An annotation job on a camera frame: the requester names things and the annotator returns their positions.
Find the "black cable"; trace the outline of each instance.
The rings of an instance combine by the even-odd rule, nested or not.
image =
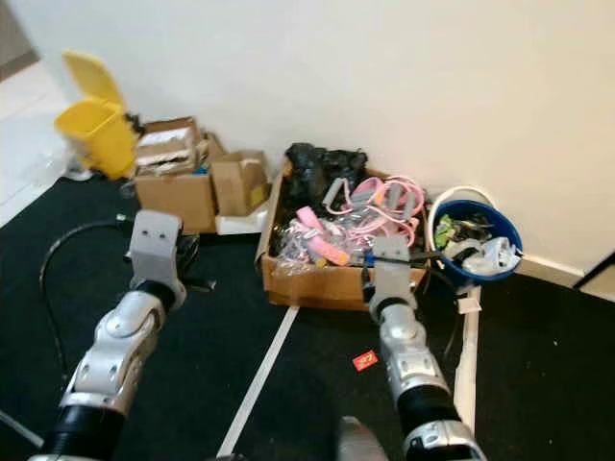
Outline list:
[[[83,224],[69,232],[65,233],[62,237],[56,240],[53,245],[47,251],[45,258],[43,259],[42,265],[40,266],[40,271],[38,273],[38,288],[40,290],[40,294],[43,299],[43,303],[45,306],[45,312],[47,314],[47,321],[49,323],[49,328],[51,329],[51,333],[54,337],[54,346],[56,348],[56,357],[58,359],[58,364],[61,370],[61,387],[62,390],[65,388],[68,383],[68,365],[66,363],[66,354],[64,352],[64,344],[62,341],[62,336],[60,333],[60,327],[58,325],[58,321],[56,320],[56,316],[54,314],[51,303],[49,302],[49,297],[47,294],[47,271],[49,269],[49,265],[51,261],[58,251],[67,241],[73,238],[75,235],[79,235],[85,231],[91,231],[93,229],[103,229],[103,228],[111,228],[111,229],[121,229],[124,223],[130,223],[126,220],[126,218],[122,215],[118,215],[114,221],[96,221],[93,223]]]

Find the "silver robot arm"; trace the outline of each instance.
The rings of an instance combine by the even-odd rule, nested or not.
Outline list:
[[[409,250],[403,238],[377,237],[370,313],[380,325],[381,354],[404,432],[407,460],[482,460],[486,457],[455,409],[442,372],[416,320],[409,290]]]
[[[94,344],[61,399],[56,425],[30,461],[111,459],[166,313],[185,300],[176,266],[180,229],[175,216],[137,214],[130,245],[133,289],[96,327]]]

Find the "small red card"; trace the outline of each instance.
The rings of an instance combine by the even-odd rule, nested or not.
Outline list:
[[[360,356],[353,358],[353,363],[358,372],[362,372],[366,368],[378,363],[378,357],[374,351],[362,353]]]

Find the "blue bucket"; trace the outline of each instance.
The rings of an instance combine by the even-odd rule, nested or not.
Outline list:
[[[501,214],[497,209],[492,206],[482,204],[481,202],[475,202],[472,200],[452,200],[445,202],[438,207],[435,212],[435,220],[433,221],[434,227],[437,227],[440,222],[440,218],[448,214],[453,219],[468,219],[474,213],[482,214],[487,221],[493,225],[489,228],[489,231],[494,237],[508,237],[508,241],[511,245],[515,245],[520,251],[523,250],[523,244],[519,232],[515,229],[513,224]],[[471,281],[475,285],[481,285],[487,281],[495,281],[505,279],[515,272],[515,268],[502,272],[495,276],[477,276],[471,272],[464,271],[461,267],[454,264],[446,257],[442,257],[442,261],[446,266],[445,273],[451,279],[451,281],[458,286],[465,285]]]

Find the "box flap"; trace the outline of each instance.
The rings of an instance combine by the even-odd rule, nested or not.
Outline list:
[[[61,55],[73,79],[85,95],[124,107],[122,95],[101,61],[91,55],[72,50],[65,50]]]
[[[269,252],[269,240],[271,239],[271,232],[273,231],[273,222],[276,219],[276,209],[278,208],[278,200],[280,199],[280,191],[282,190],[282,180],[284,177],[283,170],[278,173],[278,176],[273,181],[271,187],[271,193],[269,195],[269,209],[267,210],[267,217],[265,218],[265,224],[260,234],[260,240],[258,241],[257,255],[254,262],[258,267],[258,262],[263,255]]]

